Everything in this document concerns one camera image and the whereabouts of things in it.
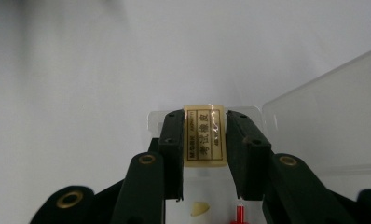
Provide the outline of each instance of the small white object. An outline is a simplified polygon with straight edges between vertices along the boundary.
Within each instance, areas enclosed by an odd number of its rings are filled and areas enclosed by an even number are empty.
[[[194,202],[192,212],[189,219],[189,224],[210,224],[210,206],[205,202]]]

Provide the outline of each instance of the white surface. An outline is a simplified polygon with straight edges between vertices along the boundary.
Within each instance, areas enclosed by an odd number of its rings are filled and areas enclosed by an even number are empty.
[[[261,107],[369,50],[371,0],[2,0],[0,223],[123,178],[150,111]]]
[[[371,189],[371,52],[263,106],[276,153],[304,160],[331,190]]]

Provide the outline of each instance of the screw hole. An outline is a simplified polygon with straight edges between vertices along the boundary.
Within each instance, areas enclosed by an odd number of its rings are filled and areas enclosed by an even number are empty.
[[[292,158],[292,157],[288,157],[288,156],[282,156],[279,158],[279,161],[284,164],[284,165],[288,165],[288,166],[296,166],[298,164],[298,162],[296,161],[296,159]]]
[[[83,199],[83,192],[80,190],[70,191],[61,196],[57,201],[57,207],[70,208],[81,202]]]
[[[257,139],[253,140],[252,142],[256,145],[261,145],[262,143],[260,140],[257,140]]]
[[[153,155],[143,155],[139,158],[139,163],[141,164],[151,164],[156,160],[156,157]]]

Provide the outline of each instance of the red object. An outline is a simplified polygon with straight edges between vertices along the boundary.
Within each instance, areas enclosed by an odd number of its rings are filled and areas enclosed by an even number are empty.
[[[243,204],[238,204],[236,207],[236,221],[231,221],[231,224],[249,224],[244,221],[244,206]]]

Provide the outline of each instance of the white wall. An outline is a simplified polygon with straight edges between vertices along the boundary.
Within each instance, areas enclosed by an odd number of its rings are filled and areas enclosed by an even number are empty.
[[[369,50],[371,0],[0,1],[0,223],[123,178],[150,111],[261,107]]]

